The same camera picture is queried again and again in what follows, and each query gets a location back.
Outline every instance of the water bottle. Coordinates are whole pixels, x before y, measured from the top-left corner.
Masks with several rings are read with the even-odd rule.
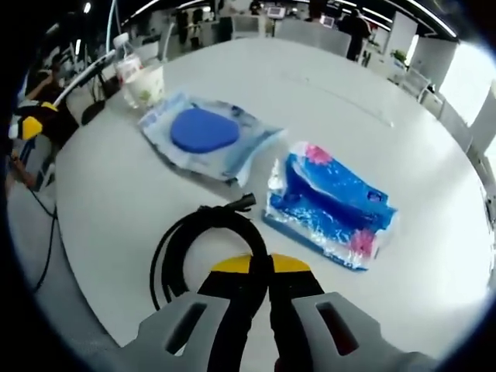
[[[140,57],[135,53],[134,48],[129,43],[129,34],[122,33],[114,38],[115,59],[114,67],[122,93],[126,102],[136,109],[137,103],[134,101],[126,82],[139,70],[143,68]]]

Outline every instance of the pink flower print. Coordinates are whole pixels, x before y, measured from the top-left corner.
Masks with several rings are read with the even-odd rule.
[[[326,165],[332,161],[332,157],[321,147],[315,145],[307,145],[305,156],[313,164]]]
[[[350,240],[353,252],[362,253],[366,257],[372,256],[372,243],[375,235],[370,230],[356,230]]]

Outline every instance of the computer monitor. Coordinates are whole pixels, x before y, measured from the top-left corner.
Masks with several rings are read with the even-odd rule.
[[[280,6],[271,6],[267,10],[267,17],[270,19],[283,19],[286,16],[286,8]]]
[[[324,27],[329,27],[330,29],[332,27],[334,27],[334,22],[336,21],[336,19],[334,19],[333,17],[328,17],[326,15],[323,15],[322,17],[320,17],[320,23],[324,26]]]

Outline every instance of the plastic bag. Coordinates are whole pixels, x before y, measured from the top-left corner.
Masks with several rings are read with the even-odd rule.
[[[207,153],[190,153],[177,147],[171,140],[173,121],[182,112],[198,108],[234,121],[239,127],[239,139]],[[139,121],[139,127],[157,150],[179,168],[219,181],[237,181],[240,186],[248,180],[255,154],[283,133],[282,129],[262,123],[238,106],[185,93],[172,95],[148,111]]]
[[[263,220],[351,270],[367,270],[388,240],[396,209],[318,146],[297,143],[276,160]]]

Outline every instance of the table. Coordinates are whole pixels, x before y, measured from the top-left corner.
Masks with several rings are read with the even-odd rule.
[[[290,142],[323,146],[387,192],[400,213],[390,245],[366,273],[346,270],[255,220],[270,252],[308,263],[325,291],[340,292],[373,316],[384,338],[403,350],[444,357],[463,339],[484,307],[489,278],[481,183],[421,105],[345,58],[276,39],[211,46],[166,64],[164,74],[171,91],[232,102],[288,128]],[[56,162],[67,257],[88,304],[119,345],[136,337],[154,312],[148,275],[163,233],[200,204],[226,203],[165,167],[136,128],[138,118],[117,94]],[[188,253],[186,281],[198,289],[213,264],[246,252],[237,236],[209,231]],[[266,300],[242,368],[270,370],[276,358]]]

